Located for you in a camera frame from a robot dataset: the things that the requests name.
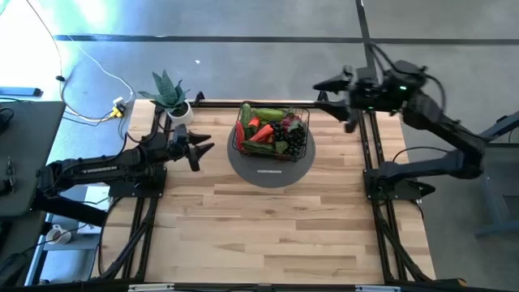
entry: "concrete floor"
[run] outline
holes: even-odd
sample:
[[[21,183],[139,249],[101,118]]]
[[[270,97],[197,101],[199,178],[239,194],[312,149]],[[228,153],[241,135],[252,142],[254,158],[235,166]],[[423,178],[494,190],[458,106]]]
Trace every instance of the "concrete floor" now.
[[[117,34],[198,37],[361,37],[355,0],[32,0],[54,34]],[[367,26],[375,38],[517,39],[519,2],[514,0],[363,0]],[[24,1],[11,1],[0,17],[0,74],[4,85],[31,85],[58,99],[58,56],[54,45]],[[184,79],[191,98],[315,99],[312,84],[336,74],[343,64],[366,65],[358,44],[225,42],[71,42],[59,41],[63,75],[73,71],[65,97],[84,114],[101,116],[128,90],[104,75],[81,46],[107,71],[135,90],[153,91],[151,71],[162,69]],[[447,114],[472,131],[481,131],[519,109],[519,49],[515,45],[384,45],[393,60],[427,65],[448,93]],[[437,97],[433,85],[426,92]],[[90,127],[63,121],[50,160],[117,152],[118,121]],[[403,126],[407,147],[449,148],[425,132]],[[436,157],[410,152],[410,160]],[[437,187],[424,199],[425,225],[438,278],[465,278],[471,286],[517,290],[517,236],[474,238],[488,223],[477,182],[448,177],[424,181]],[[73,262],[84,252],[49,254],[43,278],[84,279],[90,271]]]

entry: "black wire basket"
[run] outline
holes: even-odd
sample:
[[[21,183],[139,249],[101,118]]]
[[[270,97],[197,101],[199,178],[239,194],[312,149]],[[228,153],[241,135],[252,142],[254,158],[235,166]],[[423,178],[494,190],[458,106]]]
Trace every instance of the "black wire basket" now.
[[[249,104],[252,109],[267,108],[267,109],[284,110],[287,114],[291,113],[294,116],[299,116],[301,123],[303,125],[303,129],[304,129],[304,137],[303,137],[304,142],[301,145],[301,149],[297,155],[289,155],[288,153],[286,153],[286,151],[283,154],[278,154],[278,153],[265,153],[265,152],[251,151],[251,150],[246,150],[245,148],[240,150],[240,149],[238,149],[238,144],[236,141],[236,127],[235,127],[234,131],[233,131],[233,139],[232,139],[232,141],[233,141],[232,146],[235,150],[238,150],[242,155],[269,157],[269,158],[274,158],[274,159],[278,159],[278,160],[293,161],[293,162],[296,162],[299,159],[304,158],[306,156],[307,145],[308,145],[308,128],[310,126],[310,112],[308,111],[308,109],[301,109],[301,108],[297,108],[297,107],[277,105],[275,103],[263,103],[263,102],[254,102],[254,101],[244,101],[242,103],[242,106],[245,103]],[[238,111],[237,121],[240,121],[240,119],[242,117],[242,106],[240,106],[240,110]]]

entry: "white pot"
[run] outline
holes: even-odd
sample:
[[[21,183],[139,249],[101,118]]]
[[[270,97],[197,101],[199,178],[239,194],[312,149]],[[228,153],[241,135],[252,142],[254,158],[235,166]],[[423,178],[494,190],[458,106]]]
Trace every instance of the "white pot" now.
[[[195,118],[195,115],[193,114],[193,109],[191,108],[189,102],[184,102],[187,103],[187,112],[182,117],[175,117],[168,110],[166,110],[166,113],[168,113],[169,118],[171,118],[171,123],[173,124],[173,127],[180,126],[182,124],[189,125],[191,122],[193,122],[193,119]]]

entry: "wooden table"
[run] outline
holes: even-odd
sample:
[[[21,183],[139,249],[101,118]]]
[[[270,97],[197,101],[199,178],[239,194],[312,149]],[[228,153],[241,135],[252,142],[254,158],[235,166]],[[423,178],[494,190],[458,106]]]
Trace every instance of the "wooden table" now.
[[[135,103],[131,135],[149,133],[153,109],[149,101]],[[294,185],[265,189],[241,179],[227,158],[237,114],[238,109],[195,109],[189,129],[212,135],[215,147],[201,160],[200,172],[191,172],[187,159],[167,163],[146,281],[382,283],[358,131],[346,134],[337,120],[311,110],[312,168]],[[377,117],[384,154],[392,157],[405,147],[400,121]],[[405,154],[399,156],[400,162],[406,160]],[[128,240],[134,207],[135,199],[123,199],[109,217],[102,244],[105,268]],[[395,201],[395,211],[402,244],[434,277],[420,212],[404,201]],[[389,254],[396,275],[391,248]],[[138,259],[137,251],[134,266]]]

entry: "potted plant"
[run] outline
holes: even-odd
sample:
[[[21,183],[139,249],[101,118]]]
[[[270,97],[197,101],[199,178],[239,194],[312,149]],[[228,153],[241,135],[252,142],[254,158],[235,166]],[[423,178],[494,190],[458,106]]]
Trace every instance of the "potted plant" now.
[[[162,77],[155,72],[152,72],[152,74],[160,94],[155,95],[145,91],[141,91],[139,94],[164,106],[166,113],[168,113],[169,118],[171,118],[173,126],[176,127],[182,124],[188,125],[193,122],[195,115],[193,114],[189,102],[186,101],[186,93],[189,92],[189,90],[185,92],[182,90],[182,87],[180,87],[182,81],[178,81],[177,86],[174,86],[165,70],[162,71]]]

